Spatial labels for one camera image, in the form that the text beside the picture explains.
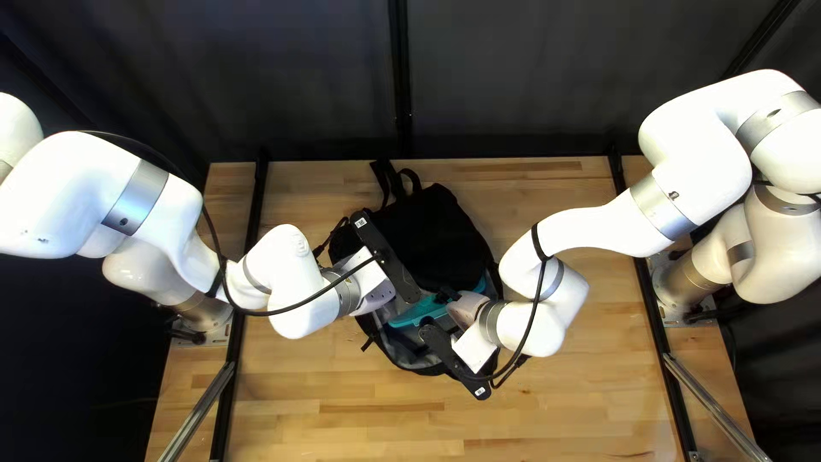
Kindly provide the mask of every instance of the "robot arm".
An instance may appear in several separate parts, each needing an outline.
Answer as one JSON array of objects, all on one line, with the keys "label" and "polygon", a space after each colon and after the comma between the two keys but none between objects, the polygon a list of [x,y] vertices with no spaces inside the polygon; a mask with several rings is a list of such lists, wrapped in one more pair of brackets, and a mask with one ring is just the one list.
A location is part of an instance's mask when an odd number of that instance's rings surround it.
[{"label": "robot arm", "polygon": [[[542,251],[551,256],[576,247],[598,247],[637,257],[660,252],[741,197],[752,176],[748,153],[760,168],[773,171],[768,173],[773,183],[793,185],[799,190],[796,192],[821,190],[814,177],[821,171],[821,156],[807,149],[818,145],[815,127],[821,122],[821,111],[805,110],[796,116],[796,111],[807,106],[782,109],[793,118],[771,120],[769,125],[765,122],[765,129],[775,126],[778,130],[764,136],[756,135],[749,125],[745,128],[745,122],[756,114],[778,116],[784,95],[792,95],[787,101],[796,95],[805,101],[805,93],[792,79],[765,70],[692,91],[662,105],[639,130],[640,147],[654,166],[651,174],[604,206],[564,210],[539,222],[536,230]],[[800,160],[812,167],[813,173],[796,167]],[[532,298],[540,263],[534,240],[526,233],[502,257],[499,274],[508,287]],[[548,295],[559,266],[564,267],[564,280]],[[557,258],[548,261],[543,291],[538,296],[541,302],[525,342],[525,347],[539,342],[543,348],[525,348],[525,353],[544,356],[558,349],[564,330],[588,292],[587,284],[579,284],[579,280],[584,281]],[[573,290],[565,290],[566,286],[573,286]],[[499,341],[502,336],[491,332],[484,338],[514,349],[528,320],[521,313],[529,314],[530,304],[507,303],[497,309],[495,330],[519,336]],[[508,311],[520,314],[506,316]]]},{"label": "robot arm", "polygon": [[[36,118],[23,103],[3,98],[16,103],[0,113],[22,120],[7,137],[23,141],[3,154],[15,168],[0,183],[1,253],[105,256],[109,280],[163,304],[209,291],[219,261],[195,231],[202,196],[194,187],[90,134],[63,132],[36,142]],[[363,247],[338,273],[368,257]],[[232,298],[250,310],[299,302],[337,277],[333,270],[320,273],[305,236],[291,225],[273,229],[240,262],[229,261],[226,271]],[[376,302],[374,293],[384,297]],[[373,311],[392,295],[372,262],[312,302],[269,319],[282,335],[299,338],[338,316]],[[224,287],[217,298],[226,301]]]}]

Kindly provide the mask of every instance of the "white end effector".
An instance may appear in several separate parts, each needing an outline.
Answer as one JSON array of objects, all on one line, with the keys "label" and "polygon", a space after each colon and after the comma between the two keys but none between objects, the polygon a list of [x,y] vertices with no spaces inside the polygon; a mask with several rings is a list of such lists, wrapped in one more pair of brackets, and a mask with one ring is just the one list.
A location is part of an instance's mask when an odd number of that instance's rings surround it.
[{"label": "white end effector", "polygon": [[[194,187],[88,133],[43,140],[25,104],[4,94],[0,102],[0,122],[6,123],[0,135],[8,141],[2,160],[14,166],[0,178],[1,253],[108,256],[103,272],[110,281],[163,304],[212,288],[220,265],[196,233],[202,196]],[[363,247],[338,274],[369,257]],[[227,263],[228,292],[250,310],[298,302],[335,279],[333,270],[320,274],[305,236],[290,225],[268,233],[240,264]],[[271,316],[271,322],[284,336],[298,338],[338,316],[373,311],[392,292],[371,261],[310,303]],[[224,287],[216,297],[227,300]]]}]

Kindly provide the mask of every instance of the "black backdrop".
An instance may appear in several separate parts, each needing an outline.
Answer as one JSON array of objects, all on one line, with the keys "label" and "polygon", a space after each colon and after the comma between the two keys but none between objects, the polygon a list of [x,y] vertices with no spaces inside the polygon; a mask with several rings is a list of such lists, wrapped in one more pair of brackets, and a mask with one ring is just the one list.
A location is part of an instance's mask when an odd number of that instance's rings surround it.
[{"label": "black backdrop", "polygon": [[[53,84],[39,89],[69,114],[61,129],[137,137],[200,183],[210,162],[261,146],[277,159],[637,152],[653,108],[756,68],[821,95],[814,0],[408,3],[412,150],[397,148],[387,1],[8,0],[0,24],[4,51]],[[800,435],[821,404],[784,397],[821,385],[807,360],[821,347],[755,347],[806,334],[812,297],[732,322],[748,412],[776,460],[812,449]]]}]

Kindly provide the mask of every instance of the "backpack strap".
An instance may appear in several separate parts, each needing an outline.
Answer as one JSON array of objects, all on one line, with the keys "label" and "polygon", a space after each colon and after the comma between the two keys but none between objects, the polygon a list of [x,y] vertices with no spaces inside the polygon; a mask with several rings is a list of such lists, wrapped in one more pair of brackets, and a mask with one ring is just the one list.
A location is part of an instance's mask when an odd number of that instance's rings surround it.
[{"label": "backpack strap", "polygon": [[370,163],[371,170],[374,171],[374,175],[376,176],[376,181],[379,183],[379,187],[382,188],[382,207],[388,204],[388,198],[391,194],[396,197],[397,201],[401,201],[407,197],[407,192],[405,192],[405,187],[402,186],[402,178],[399,176],[399,173],[393,168],[391,165],[391,161],[388,159],[379,159],[375,160],[374,162]]},{"label": "backpack strap", "polygon": [[402,169],[402,170],[399,170],[399,174],[407,176],[410,179],[410,182],[413,183],[413,190],[412,190],[413,193],[417,193],[419,191],[422,191],[422,181],[419,180],[419,175],[417,175],[416,172],[414,172],[411,169]]}]

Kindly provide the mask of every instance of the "backpack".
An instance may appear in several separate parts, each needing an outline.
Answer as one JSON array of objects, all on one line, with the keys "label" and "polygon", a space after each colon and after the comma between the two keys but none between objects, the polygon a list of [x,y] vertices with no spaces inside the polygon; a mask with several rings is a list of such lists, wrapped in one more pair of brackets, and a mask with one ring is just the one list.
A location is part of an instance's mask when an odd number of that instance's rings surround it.
[{"label": "backpack", "polygon": [[[375,312],[356,316],[368,336],[362,351],[376,344],[400,369],[424,376],[446,373],[455,378],[419,337],[420,322],[432,317],[448,333],[457,334],[460,329],[444,305],[458,298],[459,290],[500,298],[502,281],[498,265],[488,243],[450,190],[439,183],[422,188],[414,171],[402,169],[397,173],[386,159],[375,161],[370,167],[382,188],[383,200],[379,210],[365,210],[423,290],[423,299],[410,306],[397,297]],[[402,175],[413,185],[411,194],[402,185]],[[391,194],[396,201],[388,206]],[[334,264],[363,245],[346,221],[340,221],[326,241],[328,256]],[[326,243],[318,247],[320,252]],[[497,361],[498,352],[482,371],[492,372]]]}]

